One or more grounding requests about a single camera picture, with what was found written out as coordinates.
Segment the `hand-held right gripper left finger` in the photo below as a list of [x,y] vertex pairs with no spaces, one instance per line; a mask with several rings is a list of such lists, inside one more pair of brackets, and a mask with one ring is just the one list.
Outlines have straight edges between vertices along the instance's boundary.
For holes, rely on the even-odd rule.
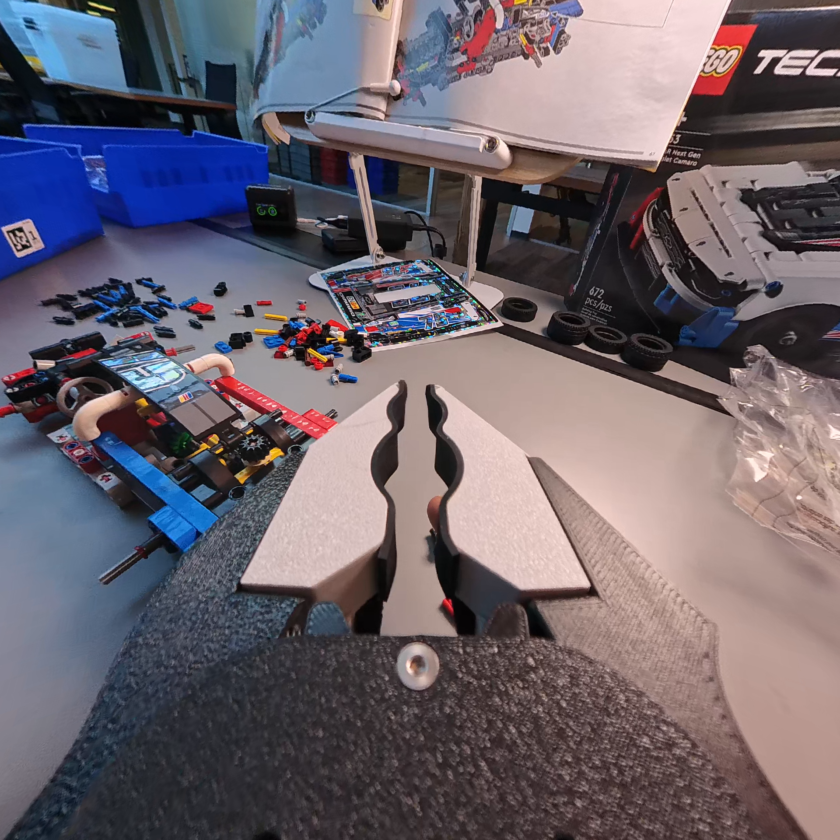
[[396,573],[400,380],[311,444],[239,581],[243,592],[333,602],[353,616],[384,603]]

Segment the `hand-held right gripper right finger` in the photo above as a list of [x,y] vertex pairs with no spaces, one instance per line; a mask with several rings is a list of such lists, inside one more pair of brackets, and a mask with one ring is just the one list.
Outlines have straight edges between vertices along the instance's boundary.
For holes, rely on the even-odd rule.
[[459,634],[474,634],[503,605],[528,607],[592,594],[532,459],[440,385],[426,387],[437,505],[438,581]]

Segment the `lego car model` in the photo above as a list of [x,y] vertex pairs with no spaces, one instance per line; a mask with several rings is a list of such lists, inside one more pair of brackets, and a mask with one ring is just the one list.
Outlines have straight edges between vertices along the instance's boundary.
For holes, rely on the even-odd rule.
[[151,332],[100,332],[32,350],[2,376],[2,416],[69,423],[49,438],[121,507],[148,511],[150,537],[99,580],[107,585],[157,550],[183,553],[289,455],[323,437],[337,414],[294,412],[235,376],[226,352],[179,361]]

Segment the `pile of mixed lego pieces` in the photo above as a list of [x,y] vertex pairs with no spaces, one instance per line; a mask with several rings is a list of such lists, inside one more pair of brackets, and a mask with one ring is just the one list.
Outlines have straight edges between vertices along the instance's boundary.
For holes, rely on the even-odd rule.
[[292,316],[265,311],[262,317],[272,322],[272,327],[231,332],[226,340],[215,342],[215,351],[228,355],[262,342],[276,360],[297,361],[311,371],[327,372],[332,385],[359,381],[356,374],[345,371],[344,359],[360,364],[372,356],[372,331],[333,319],[312,318],[303,302],[298,303]]

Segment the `lego set box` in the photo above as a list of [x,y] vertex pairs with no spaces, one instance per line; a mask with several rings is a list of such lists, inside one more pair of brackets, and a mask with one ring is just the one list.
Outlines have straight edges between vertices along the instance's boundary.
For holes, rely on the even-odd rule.
[[733,3],[656,172],[613,166],[565,307],[727,381],[838,379],[838,2]]

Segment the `holographic sticker sheet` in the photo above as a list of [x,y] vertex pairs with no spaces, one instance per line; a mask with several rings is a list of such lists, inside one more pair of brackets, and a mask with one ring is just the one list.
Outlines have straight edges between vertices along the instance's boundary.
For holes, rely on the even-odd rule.
[[477,286],[430,258],[355,260],[313,275],[343,323],[373,351],[432,343],[497,330],[502,321]]

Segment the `clear plastic bag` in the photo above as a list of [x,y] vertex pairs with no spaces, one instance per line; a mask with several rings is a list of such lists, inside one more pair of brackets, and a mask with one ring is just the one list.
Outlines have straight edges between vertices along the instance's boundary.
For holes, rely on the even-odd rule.
[[734,418],[727,492],[759,525],[839,555],[839,384],[762,345],[730,369],[719,403]]

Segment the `pile of black blue pins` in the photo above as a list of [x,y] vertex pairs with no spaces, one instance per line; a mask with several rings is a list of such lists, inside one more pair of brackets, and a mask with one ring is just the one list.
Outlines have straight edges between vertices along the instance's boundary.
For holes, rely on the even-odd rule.
[[123,331],[151,331],[165,340],[177,337],[172,318],[183,316],[188,328],[200,330],[216,319],[215,306],[196,296],[172,297],[168,287],[151,277],[110,278],[75,292],[58,292],[39,302],[58,311],[52,322],[72,326],[85,320]]

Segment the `black power adapter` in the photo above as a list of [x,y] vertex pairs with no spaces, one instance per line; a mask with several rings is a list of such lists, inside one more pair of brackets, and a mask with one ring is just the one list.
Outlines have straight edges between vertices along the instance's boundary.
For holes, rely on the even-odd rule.
[[[403,250],[414,237],[413,220],[403,212],[389,211],[374,216],[376,241],[384,251]],[[361,215],[347,216],[347,235],[367,249],[367,237]]]

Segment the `black device green display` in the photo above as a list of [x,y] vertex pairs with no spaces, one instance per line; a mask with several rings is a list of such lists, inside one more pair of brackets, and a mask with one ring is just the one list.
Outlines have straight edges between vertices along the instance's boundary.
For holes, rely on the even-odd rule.
[[286,235],[298,228],[296,194],[291,186],[250,184],[245,200],[251,227],[261,235]]

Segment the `blue plastic bin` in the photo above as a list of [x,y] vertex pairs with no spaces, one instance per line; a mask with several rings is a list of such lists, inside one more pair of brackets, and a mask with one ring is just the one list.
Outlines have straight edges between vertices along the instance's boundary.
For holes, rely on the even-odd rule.
[[223,135],[36,123],[24,132],[80,157],[100,215],[132,228],[245,213],[246,187],[269,181],[267,147]]

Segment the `white book stand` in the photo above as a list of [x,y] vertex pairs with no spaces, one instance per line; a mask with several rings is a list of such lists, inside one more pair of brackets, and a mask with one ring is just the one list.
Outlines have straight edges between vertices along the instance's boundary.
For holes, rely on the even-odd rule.
[[398,36],[408,2],[258,2],[253,116],[274,144],[292,138],[347,151],[360,196],[367,256],[387,261],[374,220],[364,156],[381,155],[465,175],[468,240],[460,284],[476,273],[482,179],[521,183],[548,175],[548,152],[521,151],[498,130],[441,129],[388,116],[410,87],[396,76]]

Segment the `black office chair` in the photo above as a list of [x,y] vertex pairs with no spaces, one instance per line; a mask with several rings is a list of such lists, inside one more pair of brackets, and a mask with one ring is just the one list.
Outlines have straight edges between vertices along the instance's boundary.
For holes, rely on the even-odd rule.
[[204,68],[205,99],[237,106],[238,79],[236,64],[218,64],[206,60]]

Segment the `wooden office desk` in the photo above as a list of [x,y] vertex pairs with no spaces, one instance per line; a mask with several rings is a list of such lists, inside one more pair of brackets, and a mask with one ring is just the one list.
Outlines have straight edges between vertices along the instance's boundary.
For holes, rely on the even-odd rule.
[[44,78],[64,124],[107,128],[195,130],[241,139],[237,108],[226,101],[177,96],[162,91],[78,85]]

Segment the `white storage box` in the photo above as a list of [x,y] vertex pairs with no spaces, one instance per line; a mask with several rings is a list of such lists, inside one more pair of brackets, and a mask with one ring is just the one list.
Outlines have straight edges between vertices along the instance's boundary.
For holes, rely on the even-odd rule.
[[2,2],[1,21],[27,63],[57,81],[127,90],[116,24],[40,3]]

